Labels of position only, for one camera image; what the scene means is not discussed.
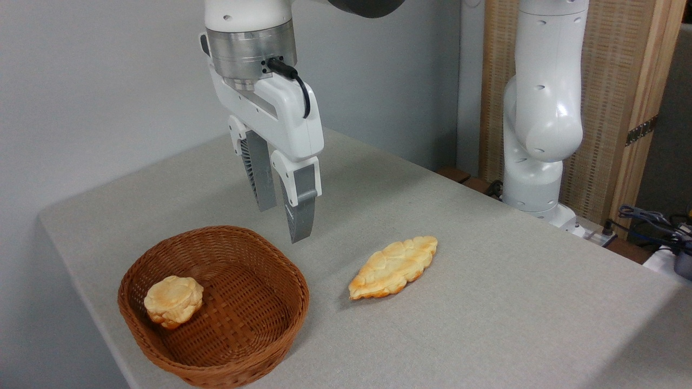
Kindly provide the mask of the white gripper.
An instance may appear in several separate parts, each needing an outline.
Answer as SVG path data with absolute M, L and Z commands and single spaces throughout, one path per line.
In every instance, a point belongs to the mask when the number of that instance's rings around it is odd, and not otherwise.
M 242 158 L 259 211 L 276 204 L 271 162 L 280 177 L 291 242 L 309 237 L 316 198 L 322 195 L 316 156 L 324 148 L 314 92 L 306 85 L 311 110 L 304 118 L 304 94 L 296 82 L 274 75 L 257 81 L 252 91 L 237 91 L 225 83 L 211 60 L 208 68 L 218 99 L 232 114 L 228 127 L 233 150 Z M 269 155 L 268 143 L 281 152 Z

